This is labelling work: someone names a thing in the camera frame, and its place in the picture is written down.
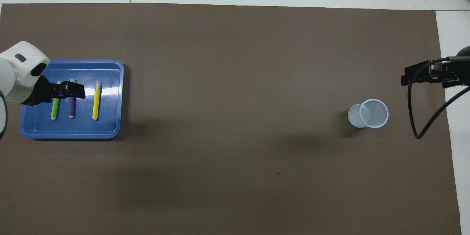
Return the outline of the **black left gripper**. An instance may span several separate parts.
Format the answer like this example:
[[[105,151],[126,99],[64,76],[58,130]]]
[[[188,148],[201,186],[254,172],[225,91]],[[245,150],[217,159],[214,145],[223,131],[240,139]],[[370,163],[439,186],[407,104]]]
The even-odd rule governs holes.
[[[40,75],[33,86],[30,96],[22,105],[34,106],[40,103],[51,103],[55,98],[86,98],[84,85],[72,81],[51,83],[44,75]]]

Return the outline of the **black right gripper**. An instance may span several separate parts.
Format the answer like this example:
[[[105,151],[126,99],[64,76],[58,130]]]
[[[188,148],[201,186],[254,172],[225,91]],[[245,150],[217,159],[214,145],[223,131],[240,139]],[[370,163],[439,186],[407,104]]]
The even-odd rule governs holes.
[[[410,83],[441,83],[442,60],[426,60],[421,63],[404,68],[404,75],[401,76],[401,85],[408,86]],[[442,83],[442,88],[454,86],[470,86],[470,63],[449,62],[444,64],[447,71],[455,77],[453,81]]]

